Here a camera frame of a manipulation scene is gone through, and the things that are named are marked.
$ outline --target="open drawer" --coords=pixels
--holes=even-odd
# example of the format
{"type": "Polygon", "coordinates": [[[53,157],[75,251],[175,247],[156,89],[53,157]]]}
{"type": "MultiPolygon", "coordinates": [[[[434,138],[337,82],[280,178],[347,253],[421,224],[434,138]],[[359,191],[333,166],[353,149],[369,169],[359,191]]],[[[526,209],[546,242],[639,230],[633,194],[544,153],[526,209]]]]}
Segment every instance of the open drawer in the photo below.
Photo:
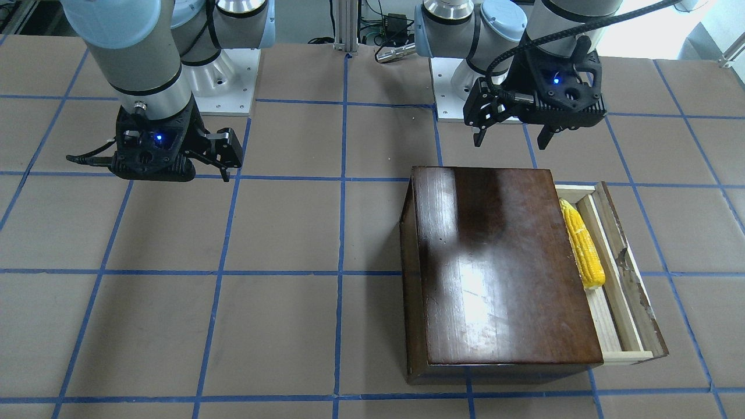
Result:
{"type": "Polygon", "coordinates": [[[606,184],[556,188],[559,198],[580,212],[606,272],[604,286],[585,290],[603,363],[628,365],[666,356],[668,347],[606,184]]]}

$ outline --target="wall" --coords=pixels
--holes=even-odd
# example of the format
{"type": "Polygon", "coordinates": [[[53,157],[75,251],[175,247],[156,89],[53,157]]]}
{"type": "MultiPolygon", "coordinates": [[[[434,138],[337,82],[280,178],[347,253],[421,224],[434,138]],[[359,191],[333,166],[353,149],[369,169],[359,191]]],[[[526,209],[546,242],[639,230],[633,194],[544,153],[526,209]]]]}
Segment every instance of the wall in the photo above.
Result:
{"type": "MultiPolygon", "coordinates": [[[[701,24],[719,49],[725,51],[745,31],[745,1],[718,0],[701,24]]],[[[745,81],[745,56],[741,54],[733,68],[740,80],[745,81]]]]}

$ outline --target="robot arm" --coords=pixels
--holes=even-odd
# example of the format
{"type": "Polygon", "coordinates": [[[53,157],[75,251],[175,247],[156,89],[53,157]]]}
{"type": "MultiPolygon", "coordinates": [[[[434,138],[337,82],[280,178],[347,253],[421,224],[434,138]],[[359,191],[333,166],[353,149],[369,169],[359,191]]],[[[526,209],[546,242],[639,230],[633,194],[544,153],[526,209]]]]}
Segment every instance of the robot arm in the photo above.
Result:
{"type": "Polygon", "coordinates": [[[514,116],[544,125],[538,145],[545,149],[555,133],[592,127],[607,114],[595,51],[603,28],[680,0],[615,16],[622,1],[536,0],[525,25],[522,10],[509,0],[484,0],[480,10],[471,0],[424,0],[416,12],[417,52],[466,58],[474,77],[463,120],[473,127],[474,145],[481,145],[488,127],[514,116]],[[468,28],[474,28],[470,39],[468,28]],[[471,46],[468,55],[465,45],[471,46]],[[486,64],[491,57],[497,58],[486,64]]]}
{"type": "MultiPolygon", "coordinates": [[[[232,128],[204,126],[186,72],[221,58],[222,48],[274,43],[273,0],[62,0],[71,26],[121,102],[116,151],[104,148],[68,160],[107,167],[124,179],[186,182],[191,159],[228,169],[241,167],[243,149],[232,128]]],[[[222,84],[222,79],[215,81],[222,84]]]]}

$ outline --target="blue grid line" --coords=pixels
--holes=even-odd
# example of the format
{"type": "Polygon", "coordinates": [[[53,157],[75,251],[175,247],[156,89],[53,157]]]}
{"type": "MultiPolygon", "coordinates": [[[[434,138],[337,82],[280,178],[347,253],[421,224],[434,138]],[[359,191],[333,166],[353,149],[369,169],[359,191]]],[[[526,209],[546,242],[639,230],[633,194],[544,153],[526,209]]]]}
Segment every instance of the blue grid line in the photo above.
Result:
{"type": "MultiPolygon", "coordinates": [[[[343,310],[343,287],[344,287],[344,223],[346,219],[346,130],[347,116],[349,110],[349,59],[351,54],[344,55],[344,76],[343,76],[343,108],[341,119],[341,177],[340,182],[340,203],[339,203],[339,263],[337,266],[337,294],[336,294],[336,327],[334,330],[334,396],[339,395],[341,382],[341,322],[343,310]]],[[[332,419],[339,418],[339,400],[334,399],[332,407],[332,419]]]]}
{"type": "Polygon", "coordinates": [[[114,221],[114,226],[109,236],[109,242],[106,246],[106,251],[104,252],[104,258],[101,260],[101,267],[99,268],[98,275],[96,276],[95,283],[93,284],[93,289],[91,290],[90,298],[88,299],[88,306],[86,307],[86,312],[83,316],[83,322],[80,324],[80,330],[77,333],[77,339],[75,341],[75,346],[72,349],[72,355],[70,355],[70,362],[67,365],[65,378],[62,381],[62,386],[60,387],[60,396],[57,402],[54,404],[54,411],[52,412],[51,419],[57,419],[60,416],[62,401],[65,398],[65,395],[67,394],[67,388],[70,385],[72,371],[75,369],[77,356],[80,354],[80,348],[83,345],[83,338],[86,335],[88,322],[90,320],[91,313],[93,312],[93,304],[95,303],[95,299],[98,296],[98,290],[101,287],[101,280],[104,277],[104,269],[106,269],[106,264],[109,262],[109,255],[111,254],[111,249],[114,247],[116,233],[119,230],[119,225],[121,225],[121,219],[124,217],[124,208],[127,207],[127,202],[129,201],[130,195],[132,194],[133,186],[134,181],[130,180],[127,185],[127,191],[124,193],[124,197],[121,200],[121,205],[119,206],[119,214],[116,216],[116,221],[114,221]]]}
{"type": "Polygon", "coordinates": [[[668,79],[665,78],[665,74],[662,73],[662,69],[657,63],[657,60],[653,60],[653,62],[654,62],[654,66],[657,68],[657,72],[659,73],[659,76],[662,78],[662,82],[665,83],[665,87],[668,89],[670,96],[673,98],[673,101],[675,102],[675,106],[678,108],[680,115],[683,116],[683,121],[685,122],[685,126],[688,127],[688,131],[691,133],[691,137],[693,137],[694,142],[696,143],[696,147],[698,147],[699,152],[701,153],[701,157],[703,157],[704,162],[706,162],[706,167],[708,167],[708,170],[711,172],[711,175],[714,177],[714,181],[720,187],[722,196],[724,197],[724,201],[727,203],[727,206],[729,207],[729,211],[735,217],[735,221],[738,223],[738,226],[740,227],[740,231],[742,231],[742,233],[745,234],[745,224],[743,224],[742,218],[740,218],[740,215],[738,214],[738,211],[735,209],[735,206],[732,205],[732,201],[729,199],[729,195],[727,195],[727,191],[724,188],[721,188],[722,182],[720,181],[719,176],[717,175],[717,172],[714,170],[714,166],[711,164],[711,161],[708,159],[706,152],[704,152],[703,146],[701,145],[701,142],[699,141],[698,136],[696,135],[693,127],[691,126],[691,122],[688,120],[688,117],[683,112],[683,108],[680,106],[680,102],[678,101],[678,98],[675,97],[675,93],[673,93],[673,90],[670,87],[670,84],[668,83],[668,79]]]}
{"type": "Polygon", "coordinates": [[[740,393],[745,393],[745,387],[719,387],[719,388],[717,388],[717,390],[718,390],[718,391],[719,391],[720,393],[727,393],[727,394],[733,394],[733,393],[736,393],[736,394],[740,394],[740,393]]]}
{"type": "Polygon", "coordinates": [[[673,282],[673,278],[670,275],[670,269],[668,267],[668,262],[665,259],[665,255],[662,253],[662,247],[660,246],[657,235],[654,232],[654,229],[652,228],[652,223],[650,222],[649,215],[647,214],[647,209],[644,207],[644,203],[641,201],[641,195],[639,194],[639,190],[634,184],[633,176],[631,175],[631,171],[629,170],[629,166],[626,163],[626,158],[624,157],[623,151],[621,151],[621,146],[618,143],[618,138],[615,135],[615,131],[613,130],[613,126],[611,126],[610,119],[605,118],[606,124],[608,126],[608,130],[610,132],[611,138],[613,140],[613,143],[615,144],[616,150],[618,151],[618,156],[621,158],[621,163],[624,166],[624,170],[626,171],[626,174],[629,178],[629,182],[631,182],[631,189],[634,191],[634,196],[636,196],[636,201],[639,205],[639,209],[641,210],[641,214],[644,217],[644,223],[647,225],[647,230],[650,233],[650,237],[652,239],[652,243],[654,244],[655,250],[657,252],[657,256],[659,257],[659,260],[662,264],[662,268],[667,273],[666,277],[668,279],[668,284],[670,285],[670,289],[673,292],[673,296],[675,297],[676,304],[678,305],[678,310],[680,312],[680,315],[682,316],[683,323],[685,324],[686,329],[688,330],[688,336],[691,338],[691,342],[693,343],[694,349],[696,350],[696,353],[699,357],[699,362],[701,364],[701,368],[703,370],[704,375],[706,376],[706,380],[709,383],[709,386],[711,388],[711,392],[714,395],[714,401],[716,401],[717,406],[719,407],[719,411],[721,414],[721,417],[723,419],[727,419],[727,415],[724,412],[724,407],[722,406],[722,401],[719,398],[719,394],[717,393],[716,387],[714,386],[714,380],[711,378],[711,374],[708,369],[708,365],[706,364],[706,360],[703,358],[703,354],[701,352],[701,347],[698,344],[698,340],[696,339],[696,336],[694,334],[693,328],[691,327],[691,322],[688,320],[688,314],[685,312],[685,308],[683,307],[683,303],[680,300],[680,296],[678,295],[678,290],[675,286],[675,283],[673,282]]]}
{"type": "Polygon", "coordinates": [[[431,104],[377,104],[377,103],[372,103],[372,102],[347,102],[346,104],[349,106],[361,106],[361,107],[392,107],[392,108],[418,107],[418,108],[424,108],[424,109],[433,108],[433,105],[431,104]]]}
{"type": "Polygon", "coordinates": [[[631,113],[631,112],[608,112],[608,116],[636,116],[640,118],[689,118],[689,119],[734,119],[743,120],[745,116],[720,116],[720,115],[680,115],[668,113],[631,113]]]}
{"type": "Polygon", "coordinates": [[[597,391],[597,383],[595,382],[595,374],[592,369],[587,370],[587,377],[590,379],[590,388],[592,389],[592,400],[595,402],[595,410],[597,411],[597,419],[604,419],[603,405],[600,403],[600,394],[597,391]]]}
{"type": "MultiPolygon", "coordinates": [[[[243,139],[243,149],[248,146],[249,132],[251,131],[251,118],[246,120],[246,130],[243,139]]],[[[207,338],[204,344],[204,354],[202,355],[202,365],[199,372],[199,381],[197,381],[197,394],[194,400],[194,409],[191,413],[193,419],[199,418],[199,409],[204,392],[204,381],[207,376],[207,365],[209,364],[209,353],[212,349],[212,336],[215,334],[215,322],[218,316],[218,305],[220,304],[220,290],[222,289],[223,275],[225,270],[225,260],[228,255],[228,246],[230,244],[230,234],[232,232],[232,221],[235,214],[235,203],[238,200],[238,188],[241,185],[241,169],[236,172],[235,184],[233,185],[232,197],[230,198],[230,209],[228,210],[228,220],[225,225],[225,238],[223,239],[223,250],[220,254],[220,264],[218,266],[218,275],[215,278],[215,296],[212,300],[212,311],[209,316],[209,325],[207,327],[207,338]]]]}
{"type": "Polygon", "coordinates": [[[476,403],[473,398],[473,379],[471,377],[471,367],[463,367],[463,372],[466,373],[466,395],[468,398],[468,414],[469,419],[476,419],[476,403]]]}
{"type": "Polygon", "coordinates": [[[50,95],[0,95],[2,99],[36,99],[44,101],[61,101],[64,96],[50,96],[50,95]]]}
{"type": "MultiPolygon", "coordinates": [[[[179,271],[176,269],[56,269],[56,268],[0,268],[0,274],[61,274],[87,275],[103,272],[104,275],[171,275],[171,276],[209,276],[218,271],[179,271]]],[[[336,277],[341,273],[347,277],[400,277],[401,271],[231,271],[222,270],[224,276],[231,277],[276,277],[276,276],[320,276],[336,277]]]]}
{"type": "Polygon", "coordinates": [[[345,182],[408,182],[408,177],[345,177],[345,182]]]}
{"type": "Polygon", "coordinates": [[[539,397],[591,397],[590,390],[561,391],[494,391],[474,393],[476,399],[532,399],[539,397]]]}
{"type": "Polygon", "coordinates": [[[325,104],[325,105],[343,105],[343,102],[339,101],[303,101],[299,99],[266,99],[257,98],[257,102],[264,102],[270,104],[325,104]]]}
{"type": "Polygon", "coordinates": [[[342,101],[306,101],[302,99],[272,99],[257,98],[257,102],[274,103],[274,104],[322,104],[336,106],[356,106],[356,107],[389,107],[389,108],[412,108],[419,107],[425,109],[434,108],[432,104],[380,104],[375,102],[350,102],[345,96],[342,101]]]}
{"type": "MultiPolygon", "coordinates": [[[[22,176],[23,171],[0,171],[0,176],[22,176]]],[[[62,177],[115,177],[110,172],[86,172],[86,171],[32,171],[28,176],[62,176],[62,177]]],[[[198,174],[197,179],[222,179],[219,174],[198,174]]],[[[296,181],[314,181],[314,182],[391,182],[404,183],[408,182],[407,177],[326,177],[326,176],[290,176],[290,175],[263,175],[263,174],[242,174],[241,179],[248,180],[296,180],[296,181]]],[[[593,186],[599,182],[586,180],[557,180],[557,185],[581,185],[593,186]]],[[[631,182],[606,182],[608,186],[631,186],[631,182]]],[[[633,185],[642,188],[680,188],[680,189],[745,189],[745,185],[733,184],[702,184],[702,183],[634,183],[633,185]]]]}
{"type": "MultiPolygon", "coordinates": [[[[742,394],[745,387],[723,387],[720,393],[742,394]]],[[[598,390],[602,397],[637,396],[653,394],[707,394],[706,387],[681,388],[619,388],[598,390]]],[[[554,390],[554,391],[494,391],[474,392],[474,399],[519,399],[547,397],[591,397],[591,390],[554,390]]],[[[219,402],[329,402],[361,400],[442,400],[469,398],[468,392],[457,393],[371,393],[371,394],[257,394],[257,395],[215,395],[202,396],[202,403],[219,402]]],[[[62,404],[90,403],[193,403],[195,396],[100,396],[100,397],[64,397],[62,404]]],[[[59,402],[59,397],[0,397],[0,405],[6,404],[51,404],[59,402]]]]}
{"type": "Polygon", "coordinates": [[[434,146],[437,148],[437,165],[443,166],[443,148],[440,144],[440,130],[437,129],[437,105],[436,104],[432,105],[432,121],[434,122],[434,146]]]}
{"type": "Polygon", "coordinates": [[[107,101],[116,102],[119,98],[106,98],[101,96],[70,96],[67,98],[69,101],[107,101]]]}
{"type": "Polygon", "coordinates": [[[527,143],[527,151],[530,153],[530,161],[533,164],[533,168],[538,168],[538,160],[536,159],[536,151],[533,150],[533,143],[530,141],[530,134],[527,132],[527,124],[522,125],[522,133],[525,135],[525,142],[527,143]]]}
{"type": "Polygon", "coordinates": [[[710,278],[745,277],[745,273],[743,272],[670,272],[670,275],[674,277],[710,277],[710,278]]]}
{"type": "Polygon", "coordinates": [[[707,394],[710,388],[619,388],[615,390],[598,390],[601,396],[641,396],[651,394],[707,394]]]}
{"type": "Polygon", "coordinates": [[[18,201],[18,197],[21,195],[21,190],[23,189],[23,186],[26,184],[26,180],[28,179],[28,174],[31,172],[31,168],[34,167],[34,163],[39,158],[39,155],[42,152],[42,148],[44,148],[44,144],[49,138],[49,135],[51,134],[51,131],[54,128],[54,124],[57,122],[57,118],[59,118],[60,114],[62,113],[62,108],[65,106],[65,101],[66,101],[65,98],[70,95],[70,91],[72,90],[72,87],[75,85],[75,81],[77,80],[78,75],[80,75],[80,71],[83,69],[83,63],[85,63],[86,57],[88,57],[87,49],[83,53],[83,56],[80,59],[80,62],[77,65],[77,68],[75,69],[75,73],[72,75],[70,84],[67,86],[67,90],[65,91],[65,96],[60,101],[60,106],[57,107],[57,111],[54,113],[54,116],[49,122],[47,131],[44,132],[44,136],[39,142],[39,146],[34,152],[34,155],[32,156],[31,161],[28,162],[28,166],[26,166],[23,176],[21,177],[21,181],[19,182],[18,187],[16,188],[16,193],[13,194],[13,198],[10,199],[10,203],[8,204],[7,209],[5,210],[5,213],[3,214],[2,219],[0,219],[0,231],[2,231],[3,227],[5,227],[5,223],[7,222],[7,219],[10,216],[10,212],[13,211],[13,207],[16,205],[16,202],[18,201]]]}

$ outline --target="metal rod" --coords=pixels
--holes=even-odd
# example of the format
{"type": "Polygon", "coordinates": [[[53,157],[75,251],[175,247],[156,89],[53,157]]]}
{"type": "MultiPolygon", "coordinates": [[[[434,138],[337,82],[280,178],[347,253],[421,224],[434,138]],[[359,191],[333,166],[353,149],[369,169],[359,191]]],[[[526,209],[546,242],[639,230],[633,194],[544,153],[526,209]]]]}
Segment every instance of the metal rod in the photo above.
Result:
{"type": "Polygon", "coordinates": [[[358,9],[357,0],[334,0],[337,31],[334,48],[339,51],[357,53],[358,9]]]}
{"type": "Polygon", "coordinates": [[[745,32],[740,35],[732,45],[724,51],[719,59],[719,67],[730,67],[737,60],[738,56],[745,51],[745,32]]]}

